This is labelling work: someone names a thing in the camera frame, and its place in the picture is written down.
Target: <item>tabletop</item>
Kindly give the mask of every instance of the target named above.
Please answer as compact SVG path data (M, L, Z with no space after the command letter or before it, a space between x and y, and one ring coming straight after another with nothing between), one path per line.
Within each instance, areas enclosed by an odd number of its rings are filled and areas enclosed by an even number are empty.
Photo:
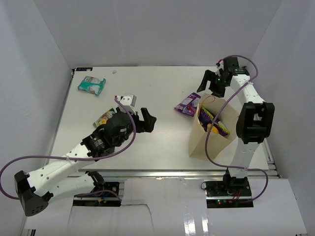
M93 123L110 108L116 108L115 95L137 96L135 109L148 108L157 117L152 133L137 134L134 143L125 152L85 167L89 170L220 170L208 160L189 157L188 143L193 118L174 110L184 98L199 87L206 69L215 67L139 66L93 67L92 71L76 71L60 121L53 156L67 153L83 138L94 131ZM99 96L78 90L85 76L106 79ZM211 94L206 90L199 93ZM225 100L233 90L226 89ZM242 106L237 97L230 105L238 112ZM116 148L123 148L128 142ZM215 159L220 164L230 164L237 146L237 139ZM268 169L266 153L260 145L250 168Z

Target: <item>purple cable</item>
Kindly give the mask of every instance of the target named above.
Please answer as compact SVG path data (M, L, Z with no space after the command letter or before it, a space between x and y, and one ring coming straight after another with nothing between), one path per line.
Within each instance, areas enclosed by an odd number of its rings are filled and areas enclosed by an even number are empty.
M38 158L38 159L57 159L57 160L71 160L71 161L97 161L97 160L102 160L102 159L106 159L106 158L109 158L109 157L113 157L113 156L116 156L120 153L122 153L123 151L125 151L127 148L129 148L131 146L131 144L133 143L134 139L136 138L136 125L133 121L133 118L131 116L131 114L129 113L129 111L123 106L123 104L121 104L116 98L115 98L115 102L118 103L119 106L122 107L122 109L127 113L131 123L132 123L132 127L133 127L133 136L132 136L132 139L131 141L127 144L126 147L124 147L123 149L117 151L117 152L114 152L112 154L109 154L107 156L102 156L102 157L96 157L96 158L74 158L74 157L70 157L70 158L66 158L66 157L61 157L61 156L21 156L21 157L18 157L18 158L15 158L11 161L9 161L8 163L6 163L6 165L0 170L0 191L2 194L4 194L6 197L8 198L11 198L11 199L14 199L14 200L19 200L18 197L14 197L14 196L11 196L10 194L8 194L4 189L3 189L3 186L1 184L1 177L2 177L2 174L4 172L4 170L9 166L11 165L12 163L16 162L16 161L19 161L19 160L24 160L24 159L30 159L30 158Z
M205 151L206 151L206 156L207 156L207 158L209 159L209 161L210 161L212 164L216 165L216 166L223 167L223 168L234 168L234 169L242 169L242 170L245 170L246 168L243 167L243 166L228 166L228 165L218 164L218 163L214 162L214 161L210 158L210 156L209 156L209 154L208 154L208 141L209 141L209 137L210 137L210 132L211 132L212 127L214 126L216 120L218 119L219 115L221 114L221 112L223 111L223 109L227 106L227 104L228 104L243 88L245 88L249 82L251 82L252 80L254 80L254 79L258 76L258 68L257 68L256 64L255 64L251 59L249 59L249 58L247 58L247 57L245 57L245 56L241 56L241 55L230 55L230 56L227 56L227 57L223 58L222 60L224 60L224 59L226 59L226 58L230 58L230 57L239 57L239 58L244 58L244 59L248 60L248 61L255 67L256 74L255 74L252 78L250 78L247 83L243 84L235 93L233 93L232 96L230 96L230 98L229 98L229 99L224 103L224 105L221 107L221 109L219 110L218 114L214 117L213 122L212 122L212 124L211 124L211 126L210 126L209 132L208 132L207 137L206 137ZM267 188L267 185L268 185L268 182L269 182L269 178L268 178L267 172L265 172L265 171L262 170L262 169L255 168L255 169L247 169L247 170L248 170L248 171L261 171L261 172L263 172L263 173L265 174L265 176L266 176L266 184L265 184L264 188L262 189L262 191L261 191L256 197L252 198L251 200L245 201L245 202L251 202L251 201L254 201L254 200L256 200L257 198L259 198L259 197L265 192L265 190L266 190L266 188Z
M75 197L77 197L77 198L81 198L81 197L86 197L86 196L89 196L89 195L93 195L93 194L95 194L95 193L111 193L111 194L113 194L116 198L118 198L118 200L120 201L120 202L122 202L122 200L121 200L121 198L116 194L116 193L114 193L113 191L111 191L111 190L99 190L99 191L96 191L96 192L93 192L93 193L83 193L83 194L78 194L78 195L75 195Z

